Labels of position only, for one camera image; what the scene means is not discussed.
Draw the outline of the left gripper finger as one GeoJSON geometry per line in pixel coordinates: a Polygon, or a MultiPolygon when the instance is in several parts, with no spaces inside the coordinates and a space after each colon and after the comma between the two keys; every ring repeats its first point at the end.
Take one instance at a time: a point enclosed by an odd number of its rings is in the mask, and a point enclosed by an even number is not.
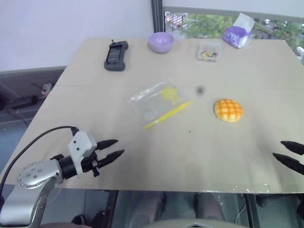
{"type": "Polygon", "coordinates": [[[98,161],[98,167],[104,167],[112,162],[114,162],[118,157],[124,153],[124,150],[115,151],[108,154],[104,159],[98,161]]]}
{"type": "Polygon", "coordinates": [[[118,140],[115,140],[115,139],[100,141],[96,145],[96,150],[106,149],[106,148],[112,146],[113,144],[115,144],[117,142],[118,142],[118,140]]]}

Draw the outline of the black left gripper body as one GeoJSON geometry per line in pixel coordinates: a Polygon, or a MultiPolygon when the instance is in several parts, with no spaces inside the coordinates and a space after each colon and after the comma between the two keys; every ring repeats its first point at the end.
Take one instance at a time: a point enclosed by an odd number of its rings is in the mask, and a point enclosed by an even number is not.
{"type": "Polygon", "coordinates": [[[92,171],[94,177],[100,175],[100,172],[98,171],[98,159],[95,152],[92,152],[91,155],[81,161],[81,168],[83,170],[83,173],[92,171]]]}

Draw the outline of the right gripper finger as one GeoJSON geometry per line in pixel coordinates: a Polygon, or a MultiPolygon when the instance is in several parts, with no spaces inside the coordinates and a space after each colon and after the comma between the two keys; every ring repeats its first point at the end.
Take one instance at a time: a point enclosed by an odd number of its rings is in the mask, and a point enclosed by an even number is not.
{"type": "Polygon", "coordinates": [[[281,141],[280,142],[285,148],[290,150],[291,152],[294,152],[299,155],[304,154],[304,145],[297,143],[297,142],[292,142],[292,141],[281,141]]]}
{"type": "Polygon", "coordinates": [[[304,165],[301,164],[298,160],[278,153],[273,153],[273,156],[286,167],[294,170],[301,175],[304,174],[304,165]]]}

